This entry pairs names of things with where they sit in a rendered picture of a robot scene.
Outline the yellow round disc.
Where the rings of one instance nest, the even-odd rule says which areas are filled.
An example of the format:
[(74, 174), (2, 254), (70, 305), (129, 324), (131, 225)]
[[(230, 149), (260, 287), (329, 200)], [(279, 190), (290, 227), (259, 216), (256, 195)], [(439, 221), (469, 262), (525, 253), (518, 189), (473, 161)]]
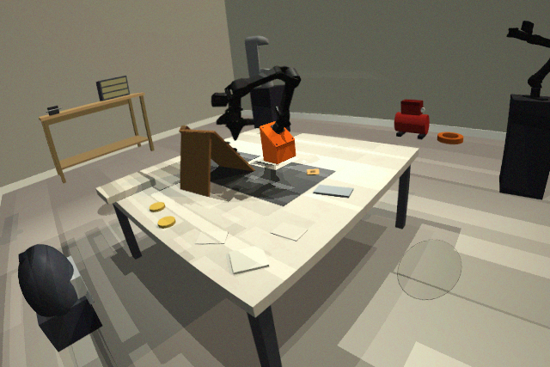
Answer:
[(157, 223), (159, 228), (165, 229), (172, 227), (176, 222), (174, 217), (163, 217)]
[(163, 202), (154, 203), (150, 206), (150, 211), (152, 212), (159, 212), (163, 210), (165, 207), (165, 204)]

